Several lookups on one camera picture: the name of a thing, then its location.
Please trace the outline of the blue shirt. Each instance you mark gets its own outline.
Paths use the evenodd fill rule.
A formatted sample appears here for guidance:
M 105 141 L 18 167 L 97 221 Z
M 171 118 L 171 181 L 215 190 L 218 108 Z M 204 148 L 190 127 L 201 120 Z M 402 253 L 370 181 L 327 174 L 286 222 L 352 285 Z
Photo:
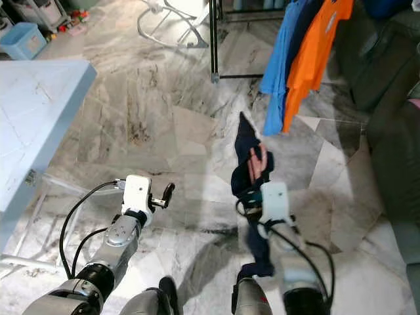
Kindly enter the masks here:
M 310 0 L 292 0 L 285 8 L 284 17 L 279 27 L 270 55 L 269 63 L 262 77 L 260 91 L 269 96 L 262 135 L 281 134 L 284 126 L 286 81 L 288 79 L 294 54 L 300 45 L 295 32 L 298 22 L 311 3 Z

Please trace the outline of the navy blue garment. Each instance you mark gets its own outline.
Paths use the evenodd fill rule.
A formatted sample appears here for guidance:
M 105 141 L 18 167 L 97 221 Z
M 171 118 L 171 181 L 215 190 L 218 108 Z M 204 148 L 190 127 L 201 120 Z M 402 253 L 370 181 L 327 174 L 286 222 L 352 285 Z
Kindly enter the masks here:
M 261 186 L 270 180 L 270 172 L 275 168 L 275 159 L 273 153 L 267 151 L 268 166 L 260 180 L 256 184 L 251 184 L 249 180 L 249 171 L 247 160 L 249 158 L 249 151 L 251 148 L 258 146 L 261 140 L 257 137 L 254 130 L 254 126 L 249 122 L 248 118 L 244 116 L 244 113 L 240 113 L 239 116 L 238 132 L 234 142 L 234 149 L 238 159 L 238 165 L 233 171 L 230 183 L 234 197 L 239 201 L 239 194 L 244 189 Z M 237 281 L 243 277 L 269 277 L 273 276 L 275 269 L 270 260 L 270 249 L 269 242 L 263 236 L 260 235 L 258 229 L 259 219 L 246 219 L 248 221 L 248 232 L 246 234 L 246 246 L 254 257 L 254 261 L 248 264 L 242 265 L 239 274 L 237 275 Z

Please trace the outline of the grey drawer unit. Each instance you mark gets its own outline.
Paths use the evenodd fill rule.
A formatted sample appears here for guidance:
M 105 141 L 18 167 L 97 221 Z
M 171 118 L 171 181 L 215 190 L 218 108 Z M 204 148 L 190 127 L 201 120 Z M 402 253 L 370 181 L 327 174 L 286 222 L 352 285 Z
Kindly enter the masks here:
M 58 33 L 60 25 L 69 20 L 60 0 L 8 0 L 23 19 L 38 24 L 40 29 Z

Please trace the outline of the black metal clothes rack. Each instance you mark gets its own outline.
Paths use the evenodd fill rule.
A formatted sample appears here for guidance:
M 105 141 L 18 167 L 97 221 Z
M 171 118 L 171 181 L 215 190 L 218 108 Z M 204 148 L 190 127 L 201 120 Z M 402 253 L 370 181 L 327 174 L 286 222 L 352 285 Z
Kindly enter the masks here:
M 213 83 L 227 79 L 257 79 L 262 73 L 228 74 L 220 72 L 219 58 L 219 24 L 255 23 L 276 19 L 269 17 L 270 12 L 278 12 L 273 0 L 269 0 L 267 8 L 256 9 L 247 6 L 249 1 L 257 0 L 208 0 L 209 48 L 210 48 L 210 79 Z

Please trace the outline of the white plastic folding table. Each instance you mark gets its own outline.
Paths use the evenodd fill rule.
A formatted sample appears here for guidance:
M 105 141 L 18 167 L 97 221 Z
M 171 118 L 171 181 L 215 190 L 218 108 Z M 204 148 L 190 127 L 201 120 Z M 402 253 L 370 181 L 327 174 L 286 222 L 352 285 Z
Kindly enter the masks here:
M 78 59 L 0 63 L 0 251 L 39 184 L 86 189 L 47 173 L 97 72 Z

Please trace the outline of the dark green sofa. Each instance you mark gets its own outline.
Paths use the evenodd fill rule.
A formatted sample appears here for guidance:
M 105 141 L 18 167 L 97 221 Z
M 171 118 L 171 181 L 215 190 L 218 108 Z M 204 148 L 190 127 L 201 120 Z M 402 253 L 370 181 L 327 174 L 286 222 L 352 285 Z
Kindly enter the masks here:
M 336 57 L 366 134 L 376 186 L 420 315 L 420 12 L 370 18 L 361 0 L 340 24 Z

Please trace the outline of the blue plastic bin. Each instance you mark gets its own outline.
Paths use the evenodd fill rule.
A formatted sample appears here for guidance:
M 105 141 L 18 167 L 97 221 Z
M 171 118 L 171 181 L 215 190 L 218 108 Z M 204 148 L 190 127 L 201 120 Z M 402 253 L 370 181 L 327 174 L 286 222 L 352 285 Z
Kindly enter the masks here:
M 34 23 L 17 23 L 0 38 L 0 48 L 13 60 L 33 60 L 45 45 L 46 39 Z

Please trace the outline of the orange shirt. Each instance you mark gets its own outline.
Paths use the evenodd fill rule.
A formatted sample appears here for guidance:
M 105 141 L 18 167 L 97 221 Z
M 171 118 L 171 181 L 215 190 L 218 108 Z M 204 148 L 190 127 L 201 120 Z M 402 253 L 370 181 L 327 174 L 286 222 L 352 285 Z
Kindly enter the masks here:
M 328 57 L 338 30 L 338 23 L 349 19 L 354 0 L 323 0 L 307 24 L 296 58 L 286 80 L 286 100 L 282 134 L 290 132 L 292 118 L 312 90 L 317 91 L 323 81 Z

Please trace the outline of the dark blue storage box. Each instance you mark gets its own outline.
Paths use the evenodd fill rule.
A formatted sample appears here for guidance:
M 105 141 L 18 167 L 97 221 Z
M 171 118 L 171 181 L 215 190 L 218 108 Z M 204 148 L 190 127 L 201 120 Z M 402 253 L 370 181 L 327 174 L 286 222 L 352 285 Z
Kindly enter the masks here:
M 387 19 L 411 8 L 413 0 L 361 0 L 370 18 Z

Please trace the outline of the red plastic toy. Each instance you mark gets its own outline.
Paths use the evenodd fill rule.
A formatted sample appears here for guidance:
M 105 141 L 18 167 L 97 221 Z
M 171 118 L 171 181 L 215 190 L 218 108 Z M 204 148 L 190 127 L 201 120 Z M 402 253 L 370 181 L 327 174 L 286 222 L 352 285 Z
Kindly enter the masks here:
M 58 27 L 59 33 L 70 33 L 76 35 L 84 31 L 84 24 L 87 23 L 87 10 L 74 10 L 70 12 L 69 19 Z

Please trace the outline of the robot right leg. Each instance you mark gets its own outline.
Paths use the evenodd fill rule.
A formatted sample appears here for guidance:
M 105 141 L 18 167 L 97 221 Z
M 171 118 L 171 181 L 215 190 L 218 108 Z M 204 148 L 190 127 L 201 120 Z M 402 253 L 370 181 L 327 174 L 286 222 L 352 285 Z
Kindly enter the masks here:
M 260 284 L 251 277 L 237 281 L 232 294 L 233 315 L 272 315 Z

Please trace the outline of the silver metal tube frame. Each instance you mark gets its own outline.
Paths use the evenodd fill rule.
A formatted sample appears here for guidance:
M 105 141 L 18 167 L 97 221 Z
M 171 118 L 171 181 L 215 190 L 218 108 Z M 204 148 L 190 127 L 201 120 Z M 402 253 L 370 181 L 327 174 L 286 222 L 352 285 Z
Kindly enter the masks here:
M 173 50 L 206 49 L 201 30 L 209 17 L 209 0 L 141 0 L 136 19 L 141 38 Z

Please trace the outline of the pink clothes hanger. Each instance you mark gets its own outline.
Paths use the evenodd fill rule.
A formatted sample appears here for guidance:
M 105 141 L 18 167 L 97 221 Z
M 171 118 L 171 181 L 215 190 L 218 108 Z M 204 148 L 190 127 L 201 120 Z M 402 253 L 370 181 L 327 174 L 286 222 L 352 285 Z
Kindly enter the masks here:
M 267 153 L 267 149 L 264 147 L 264 144 L 261 143 L 250 149 L 247 165 L 251 184 L 256 184 L 267 168 L 269 164 L 266 156 Z

